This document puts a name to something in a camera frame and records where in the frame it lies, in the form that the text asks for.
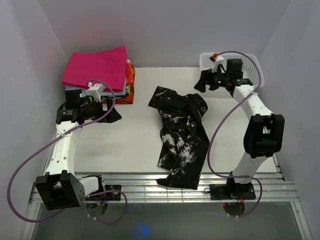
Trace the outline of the black white patterned trousers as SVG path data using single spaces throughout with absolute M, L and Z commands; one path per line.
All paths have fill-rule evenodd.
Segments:
M 148 105 L 157 109 L 161 118 L 162 148 L 157 165 L 168 171 L 157 184 L 196 190 L 210 144 L 202 123 L 207 103 L 197 93 L 179 95 L 158 86 Z

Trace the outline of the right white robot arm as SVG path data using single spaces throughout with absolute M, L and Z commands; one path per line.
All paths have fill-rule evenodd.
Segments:
M 213 68 L 201 71 L 195 89 L 204 93 L 225 88 L 241 106 L 248 118 L 243 137 L 244 154 L 237 167 L 230 172 L 225 184 L 211 184 L 211 200 L 254 200 L 253 177 L 261 164 L 282 148 L 285 118 L 274 114 L 255 94 L 253 82 L 244 76 L 243 61 L 232 58 L 226 67 L 217 59 Z

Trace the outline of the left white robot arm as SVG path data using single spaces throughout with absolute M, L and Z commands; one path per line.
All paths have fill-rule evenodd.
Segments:
M 65 102 L 56 114 L 56 136 L 51 160 L 43 176 L 35 180 L 35 187 L 47 210 L 81 207 L 90 195 L 100 200 L 106 187 L 100 175 L 77 179 L 74 162 L 77 143 L 84 125 L 114 123 L 121 115 L 114 109 L 114 100 L 108 99 L 103 107 L 101 93 L 105 86 L 96 83 L 86 95 L 81 89 L 65 91 Z

